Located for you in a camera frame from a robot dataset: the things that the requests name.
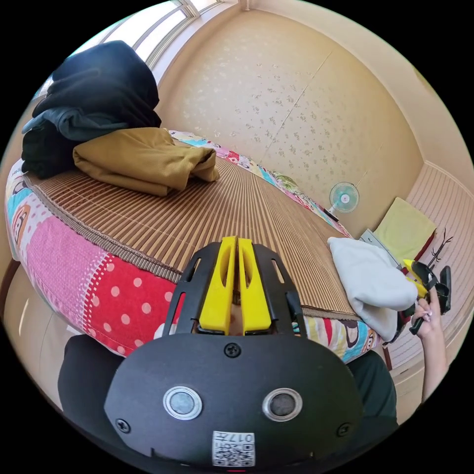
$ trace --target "folded clothes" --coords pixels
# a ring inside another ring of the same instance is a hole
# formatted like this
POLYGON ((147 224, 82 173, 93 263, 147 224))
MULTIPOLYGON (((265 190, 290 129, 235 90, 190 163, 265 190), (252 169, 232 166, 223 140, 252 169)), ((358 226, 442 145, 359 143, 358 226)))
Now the folded clothes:
POLYGON ((31 119, 21 132, 25 134, 35 127, 42 126, 46 121, 51 122, 63 137, 77 142, 87 142, 128 127, 126 122, 119 122, 115 117, 102 112, 85 114, 78 107, 58 107, 45 110, 31 119))
POLYGON ((33 118, 48 109, 80 107, 84 113, 111 115, 129 128, 159 127, 153 73, 123 41, 99 44, 66 59, 52 75, 47 96, 33 118))
POLYGON ((176 145, 164 128, 117 130, 77 145, 73 157, 91 178, 156 196, 184 190, 192 176, 219 179, 214 149, 176 145))
POLYGON ((352 309, 384 341, 391 341, 397 312, 416 301, 416 286, 381 248, 352 238, 330 237, 327 243, 352 309))
POLYGON ((45 120, 23 137, 21 170, 46 179, 74 169, 73 149, 79 143, 65 138, 55 125, 45 120))
POLYGON ((23 130, 23 172, 49 178, 74 168, 76 145, 123 128, 161 125, 153 73, 123 41, 67 58, 23 130))
POLYGON ((115 83, 133 90, 149 109, 158 105, 158 88, 153 73, 134 49, 123 41, 99 44, 67 58, 53 72, 51 91, 63 90, 67 82, 62 81, 74 80, 76 74, 113 79, 115 83))

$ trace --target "red polka dot fabric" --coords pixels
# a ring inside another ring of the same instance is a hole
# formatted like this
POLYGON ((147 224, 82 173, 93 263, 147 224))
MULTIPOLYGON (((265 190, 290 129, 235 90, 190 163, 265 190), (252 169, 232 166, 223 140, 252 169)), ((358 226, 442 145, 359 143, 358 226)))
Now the red polka dot fabric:
POLYGON ((109 349, 127 356, 161 336, 175 287, 164 278, 107 254, 87 292, 85 330, 109 349))

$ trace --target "bamboo mat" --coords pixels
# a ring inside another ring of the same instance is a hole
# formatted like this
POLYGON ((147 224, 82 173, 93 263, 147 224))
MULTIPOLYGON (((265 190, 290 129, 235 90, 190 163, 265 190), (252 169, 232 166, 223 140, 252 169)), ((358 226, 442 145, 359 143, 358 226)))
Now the bamboo mat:
POLYGON ((215 183, 156 197, 101 183, 80 171, 47 180, 25 176, 51 212, 90 242, 135 266, 177 282, 191 256, 237 235, 276 251, 307 316, 358 319, 327 246, 341 235, 275 186, 217 158, 215 183))

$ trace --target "fingers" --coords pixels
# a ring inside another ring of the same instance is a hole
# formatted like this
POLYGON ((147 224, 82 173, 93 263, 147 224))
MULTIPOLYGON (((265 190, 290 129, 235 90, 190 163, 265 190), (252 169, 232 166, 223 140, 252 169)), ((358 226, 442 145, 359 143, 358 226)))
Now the fingers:
POLYGON ((418 306, 421 308, 421 311, 427 311, 427 312, 431 311, 428 301, 426 301, 424 298, 420 298, 418 300, 418 306))
POLYGON ((439 307, 439 298, 438 298, 438 292, 436 291, 436 288, 433 287, 430 290, 430 306, 433 311, 436 312, 436 314, 441 313, 441 309, 439 307))
POLYGON ((415 313, 411 319, 411 324, 412 325, 415 324, 415 321, 420 318, 424 319, 426 322, 431 322, 431 317, 429 313, 423 312, 423 313, 415 313))

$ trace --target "pink fabric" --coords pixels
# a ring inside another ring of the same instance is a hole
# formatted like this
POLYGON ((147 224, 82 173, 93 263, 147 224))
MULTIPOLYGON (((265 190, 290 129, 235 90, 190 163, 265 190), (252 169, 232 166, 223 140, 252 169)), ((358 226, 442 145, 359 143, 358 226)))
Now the pink fabric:
POLYGON ((89 279, 107 253, 57 217, 38 224, 28 244, 28 273, 55 310, 83 328, 83 306, 89 279))

